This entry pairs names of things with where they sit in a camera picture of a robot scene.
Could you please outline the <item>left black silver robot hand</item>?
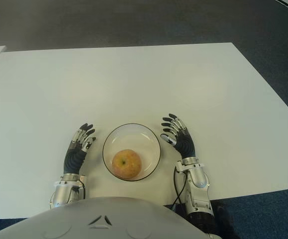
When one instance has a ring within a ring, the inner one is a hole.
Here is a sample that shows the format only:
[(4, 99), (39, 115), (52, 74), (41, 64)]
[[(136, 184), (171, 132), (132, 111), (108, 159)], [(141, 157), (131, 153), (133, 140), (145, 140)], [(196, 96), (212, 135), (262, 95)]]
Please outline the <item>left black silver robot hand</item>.
[(83, 124), (75, 132), (64, 159), (64, 174), (79, 174), (87, 152), (96, 140), (92, 134), (95, 129), (92, 124)]

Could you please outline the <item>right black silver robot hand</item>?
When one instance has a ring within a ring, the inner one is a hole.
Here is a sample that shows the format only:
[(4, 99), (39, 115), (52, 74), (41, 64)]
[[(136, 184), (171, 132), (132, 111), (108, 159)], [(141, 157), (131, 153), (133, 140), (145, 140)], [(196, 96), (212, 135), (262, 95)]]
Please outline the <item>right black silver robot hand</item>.
[(163, 133), (161, 139), (170, 144), (182, 159), (196, 157), (193, 139), (184, 122), (176, 115), (169, 114), (162, 118)]

